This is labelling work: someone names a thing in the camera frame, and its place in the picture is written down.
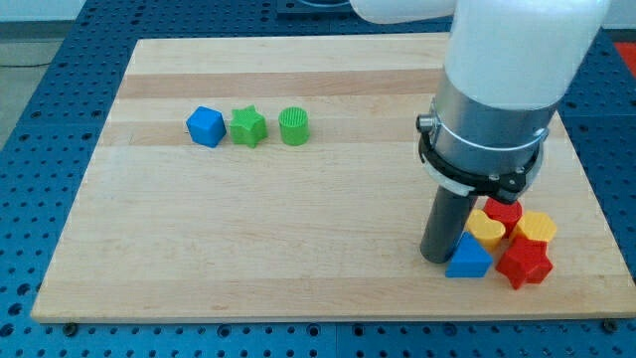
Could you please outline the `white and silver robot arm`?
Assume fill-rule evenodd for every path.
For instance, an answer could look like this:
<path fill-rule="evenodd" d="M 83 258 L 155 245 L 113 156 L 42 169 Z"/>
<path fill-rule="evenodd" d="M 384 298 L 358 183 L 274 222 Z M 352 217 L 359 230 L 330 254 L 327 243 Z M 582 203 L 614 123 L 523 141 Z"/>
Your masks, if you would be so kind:
<path fill-rule="evenodd" d="M 443 71 L 416 120 L 423 167 L 443 204 L 516 201 L 541 170 L 544 142 L 609 0 L 354 1 L 375 24 L 451 16 Z"/>

